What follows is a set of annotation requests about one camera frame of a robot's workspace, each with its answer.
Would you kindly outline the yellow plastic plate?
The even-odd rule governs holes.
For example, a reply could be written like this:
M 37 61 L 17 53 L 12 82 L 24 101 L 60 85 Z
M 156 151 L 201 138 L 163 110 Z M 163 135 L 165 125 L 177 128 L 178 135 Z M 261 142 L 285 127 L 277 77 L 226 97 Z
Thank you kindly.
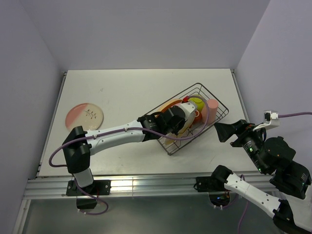
M 164 113 L 166 110 L 168 110 L 170 107 L 174 106 L 174 105 L 177 105 L 179 103 L 181 103 L 182 100 L 181 99 L 178 99 L 178 98 L 174 98 L 174 99 L 171 99 L 167 102 L 165 102 L 164 104 L 162 104 L 159 109 L 158 109 L 158 112 L 162 112 Z

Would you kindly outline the cream yellow floral plate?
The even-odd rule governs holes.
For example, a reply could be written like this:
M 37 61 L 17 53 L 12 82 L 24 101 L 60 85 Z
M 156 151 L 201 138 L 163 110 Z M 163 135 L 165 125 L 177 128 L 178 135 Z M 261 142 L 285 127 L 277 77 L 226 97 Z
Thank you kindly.
M 195 113 L 192 113 L 192 114 L 189 116 L 188 120 L 185 122 L 185 124 L 184 124 L 184 126 L 182 127 L 182 129 L 178 131 L 178 134 L 177 134 L 177 135 L 175 135 L 175 134 L 173 134 L 173 133 L 168 133 L 168 134 L 166 135 L 167 137 L 170 137 L 170 138 L 165 138 L 165 139 L 164 139 L 164 144 L 165 144 L 165 145 L 170 145 L 170 144 L 172 144 L 174 141 L 176 141 L 177 138 L 185 137 L 185 136 L 186 136 L 185 132 L 186 132 L 186 130 L 191 126 L 191 124 L 193 123 L 194 119 L 195 119 Z

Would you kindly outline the orange black mug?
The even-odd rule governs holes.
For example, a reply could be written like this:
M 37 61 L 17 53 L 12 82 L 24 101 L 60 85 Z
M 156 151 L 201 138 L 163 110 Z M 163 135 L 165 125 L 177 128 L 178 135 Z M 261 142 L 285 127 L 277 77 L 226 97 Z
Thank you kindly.
M 199 123 L 202 121 L 202 114 L 200 111 L 196 110 L 195 111 L 195 118 L 194 118 L 194 121 L 193 123 L 196 124 L 196 123 Z

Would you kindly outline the salmon pink cup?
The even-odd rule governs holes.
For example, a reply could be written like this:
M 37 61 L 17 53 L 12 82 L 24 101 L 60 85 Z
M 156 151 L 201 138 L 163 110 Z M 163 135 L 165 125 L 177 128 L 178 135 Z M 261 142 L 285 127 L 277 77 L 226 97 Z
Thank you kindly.
M 216 113 L 218 109 L 218 101 L 215 99 L 208 99 L 207 101 L 208 108 L 204 104 L 204 107 L 201 111 L 202 114 L 202 122 L 205 123 L 206 118 L 208 117 L 207 124 L 212 124 L 216 119 Z

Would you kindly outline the lime green bowl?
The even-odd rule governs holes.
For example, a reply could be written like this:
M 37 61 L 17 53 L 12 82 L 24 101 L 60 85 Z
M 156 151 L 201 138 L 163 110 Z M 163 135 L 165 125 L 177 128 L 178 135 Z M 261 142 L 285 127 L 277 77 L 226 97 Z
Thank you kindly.
M 194 97 L 191 97 L 189 99 L 190 102 L 193 102 L 197 106 L 197 110 L 201 112 L 205 106 L 205 101 L 203 101 L 201 98 L 199 98 L 198 95 L 195 95 Z

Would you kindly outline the cream pink floral plate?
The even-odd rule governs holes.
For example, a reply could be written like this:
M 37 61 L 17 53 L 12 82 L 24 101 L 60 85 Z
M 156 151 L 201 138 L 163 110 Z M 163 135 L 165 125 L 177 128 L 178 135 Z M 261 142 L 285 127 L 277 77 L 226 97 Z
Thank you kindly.
M 97 130 L 104 120 L 100 107 L 92 103 L 81 103 L 73 107 L 65 118 L 65 127 L 70 132 L 73 128 L 82 126 L 84 130 Z

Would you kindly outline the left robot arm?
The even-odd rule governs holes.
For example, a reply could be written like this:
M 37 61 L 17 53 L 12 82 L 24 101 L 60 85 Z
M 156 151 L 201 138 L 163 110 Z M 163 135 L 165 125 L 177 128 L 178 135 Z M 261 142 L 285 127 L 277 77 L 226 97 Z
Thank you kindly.
M 74 177 L 77 190 L 89 195 L 96 186 L 91 169 L 91 156 L 127 143 L 158 140 L 178 135 L 192 115 L 182 105 L 174 105 L 165 112 L 143 115 L 125 125 L 98 130 L 93 133 L 75 127 L 62 144 L 68 172 Z

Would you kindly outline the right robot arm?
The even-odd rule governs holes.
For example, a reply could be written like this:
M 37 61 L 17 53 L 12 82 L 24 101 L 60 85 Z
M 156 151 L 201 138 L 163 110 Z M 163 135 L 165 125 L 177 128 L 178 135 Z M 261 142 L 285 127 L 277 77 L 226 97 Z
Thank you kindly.
M 293 160 L 296 151 L 283 137 L 266 138 L 264 127 L 245 120 L 233 124 L 216 123 L 214 126 L 220 142 L 237 136 L 230 145 L 242 147 L 261 174 L 271 175 L 270 183 L 285 198 L 263 192 L 222 165 L 217 166 L 210 176 L 197 177 L 194 189 L 198 192 L 232 191 L 263 210 L 283 232 L 310 234 L 312 176 L 305 166 Z

